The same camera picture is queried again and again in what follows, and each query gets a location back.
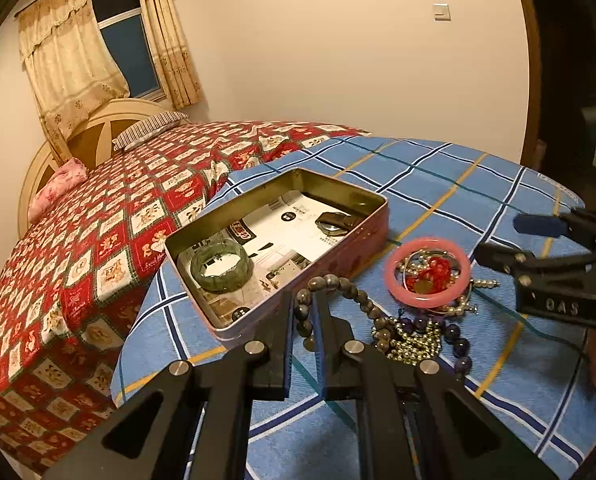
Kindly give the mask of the brown wooden door frame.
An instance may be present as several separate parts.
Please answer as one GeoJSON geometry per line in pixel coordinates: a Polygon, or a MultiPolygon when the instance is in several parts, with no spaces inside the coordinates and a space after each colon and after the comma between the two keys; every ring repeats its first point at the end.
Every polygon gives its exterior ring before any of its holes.
{"type": "Polygon", "coordinates": [[[541,38],[537,10],[533,0],[519,0],[524,17],[528,52],[528,105],[526,133],[520,162],[539,170],[545,148],[540,140],[542,104],[541,38]]]}

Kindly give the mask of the window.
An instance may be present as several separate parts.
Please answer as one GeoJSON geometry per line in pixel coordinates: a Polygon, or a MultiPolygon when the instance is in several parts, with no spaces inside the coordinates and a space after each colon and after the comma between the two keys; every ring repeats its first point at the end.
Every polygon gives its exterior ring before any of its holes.
{"type": "Polygon", "coordinates": [[[92,0],[98,28],[127,81],[130,97],[162,101],[138,0],[92,0]]]}

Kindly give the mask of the red knot charm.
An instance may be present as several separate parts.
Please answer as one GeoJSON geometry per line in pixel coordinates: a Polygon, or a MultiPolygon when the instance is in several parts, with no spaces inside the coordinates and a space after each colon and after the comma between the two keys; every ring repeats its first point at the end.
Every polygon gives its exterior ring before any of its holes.
{"type": "Polygon", "coordinates": [[[410,292],[432,295],[453,284],[451,260],[441,256],[416,257],[404,266],[404,286],[410,292]]]}

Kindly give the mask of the pink folded blanket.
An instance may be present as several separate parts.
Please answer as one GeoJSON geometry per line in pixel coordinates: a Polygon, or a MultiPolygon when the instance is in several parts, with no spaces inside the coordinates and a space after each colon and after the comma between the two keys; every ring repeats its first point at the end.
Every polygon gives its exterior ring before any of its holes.
{"type": "Polygon", "coordinates": [[[63,195],[88,180],[88,172],[85,164],[75,157],[60,166],[48,183],[30,200],[28,222],[33,224],[39,221],[63,195]]]}

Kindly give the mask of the dark watch in tin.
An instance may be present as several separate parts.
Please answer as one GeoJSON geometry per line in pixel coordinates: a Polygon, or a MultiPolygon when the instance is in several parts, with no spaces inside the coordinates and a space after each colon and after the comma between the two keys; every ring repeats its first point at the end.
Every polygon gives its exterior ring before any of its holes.
{"type": "Polygon", "coordinates": [[[344,236],[364,220],[356,214],[327,211],[319,215],[315,225],[327,236],[344,236]]]}

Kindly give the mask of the cream wooden headboard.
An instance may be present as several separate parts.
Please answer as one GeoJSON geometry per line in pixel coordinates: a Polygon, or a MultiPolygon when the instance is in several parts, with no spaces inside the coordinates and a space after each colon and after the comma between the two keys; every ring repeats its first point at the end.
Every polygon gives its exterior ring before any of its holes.
{"type": "MultiPolygon", "coordinates": [[[[101,106],[86,122],[82,122],[67,140],[68,157],[77,157],[89,170],[112,158],[115,140],[123,130],[149,116],[172,110],[167,101],[143,99],[114,99],[101,106]]],[[[30,200],[50,180],[62,162],[44,142],[27,170],[18,200],[17,229],[23,237],[29,227],[30,200]]]]}

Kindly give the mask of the left beige curtain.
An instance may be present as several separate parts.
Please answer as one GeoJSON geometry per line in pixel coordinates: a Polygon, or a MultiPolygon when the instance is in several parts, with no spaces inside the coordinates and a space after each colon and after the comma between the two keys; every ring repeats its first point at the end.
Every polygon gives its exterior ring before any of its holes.
{"type": "Polygon", "coordinates": [[[104,43],[92,0],[38,0],[18,14],[21,62],[48,143],[71,158],[68,138],[129,85],[104,43]]]}

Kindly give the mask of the paper leaflet in tin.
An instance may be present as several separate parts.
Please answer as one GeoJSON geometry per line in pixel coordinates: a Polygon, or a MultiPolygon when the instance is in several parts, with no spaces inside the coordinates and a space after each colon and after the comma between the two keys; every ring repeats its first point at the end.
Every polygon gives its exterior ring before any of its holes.
{"type": "Polygon", "coordinates": [[[228,327],[259,307],[345,236],[327,236],[315,220],[327,211],[345,212],[291,190],[204,240],[187,245],[176,266],[197,290],[199,304],[215,328],[228,327]],[[191,274],[194,253],[218,240],[241,244],[254,264],[249,281],[234,292],[206,292],[191,274]]]}

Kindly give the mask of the pink metal tin box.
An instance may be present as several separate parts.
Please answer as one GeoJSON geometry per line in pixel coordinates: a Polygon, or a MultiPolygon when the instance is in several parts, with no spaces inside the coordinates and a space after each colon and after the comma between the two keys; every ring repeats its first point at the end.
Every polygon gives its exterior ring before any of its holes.
{"type": "Polygon", "coordinates": [[[212,336],[233,347],[313,275],[352,278],[385,245],[385,196],[307,169],[205,210],[164,251],[212,336]]]}

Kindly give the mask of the striped pillow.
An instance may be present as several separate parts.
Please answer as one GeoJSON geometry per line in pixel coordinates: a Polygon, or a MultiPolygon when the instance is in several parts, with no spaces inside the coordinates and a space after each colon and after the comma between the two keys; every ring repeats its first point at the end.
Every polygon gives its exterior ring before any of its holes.
{"type": "Polygon", "coordinates": [[[135,122],[112,140],[114,151],[124,151],[138,141],[147,141],[169,129],[186,122],[187,116],[180,112],[161,112],[135,122]]]}

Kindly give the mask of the beige curtain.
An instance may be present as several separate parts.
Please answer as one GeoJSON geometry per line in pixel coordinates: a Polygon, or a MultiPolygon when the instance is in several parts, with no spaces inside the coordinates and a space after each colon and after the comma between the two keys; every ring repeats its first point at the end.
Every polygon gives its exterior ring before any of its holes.
{"type": "Polygon", "coordinates": [[[68,138],[129,85],[104,43],[92,0],[38,0],[18,14],[21,62],[48,143],[71,158],[68,138]]]}
{"type": "Polygon", "coordinates": [[[202,100],[173,0],[138,0],[145,36],[161,89],[175,110],[202,100]]]}

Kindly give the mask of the right beige curtain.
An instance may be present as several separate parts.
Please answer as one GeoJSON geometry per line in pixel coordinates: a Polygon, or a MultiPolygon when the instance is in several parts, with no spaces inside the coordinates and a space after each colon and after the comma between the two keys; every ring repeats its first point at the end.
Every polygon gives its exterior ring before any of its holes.
{"type": "Polygon", "coordinates": [[[161,89],[175,110],[202,100],[173,0],[138,0],[145,36],[161,89]]]}

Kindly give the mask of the pink bangle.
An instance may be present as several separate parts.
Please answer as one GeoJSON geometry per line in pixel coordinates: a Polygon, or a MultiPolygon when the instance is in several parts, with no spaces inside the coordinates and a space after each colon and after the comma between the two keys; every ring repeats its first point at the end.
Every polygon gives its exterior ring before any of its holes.
{"type": "Polygon", "coordinates": [[[452,304],[472,281],[470,262],[457,244],[438,237],[414,238],[387,259],[385,285],[406,306],[432,310],[452,304]]]}

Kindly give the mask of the white wall switch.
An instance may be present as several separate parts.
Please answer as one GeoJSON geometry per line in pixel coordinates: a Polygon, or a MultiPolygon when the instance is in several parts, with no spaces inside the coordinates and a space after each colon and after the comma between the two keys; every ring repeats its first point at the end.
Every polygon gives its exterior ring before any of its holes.
{"type": "Polygon", "coordinates": [[[450,6],[447,3],[434,3],[432,5],[432,12],[434,12],[434,20],[440,22],[451,21],[450,6]]]}

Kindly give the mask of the red patterned bed quilt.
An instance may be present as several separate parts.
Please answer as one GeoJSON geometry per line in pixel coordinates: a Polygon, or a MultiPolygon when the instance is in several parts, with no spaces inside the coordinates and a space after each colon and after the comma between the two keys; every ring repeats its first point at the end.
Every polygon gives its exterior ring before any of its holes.
{"type": "Polygon", "coordinates": [[[56,200],[0,274],[0,448],[40,474],[112,414],[112,372],[164,240],[232,172],[353,135],[322,122],[184,122],[56,200]]]}

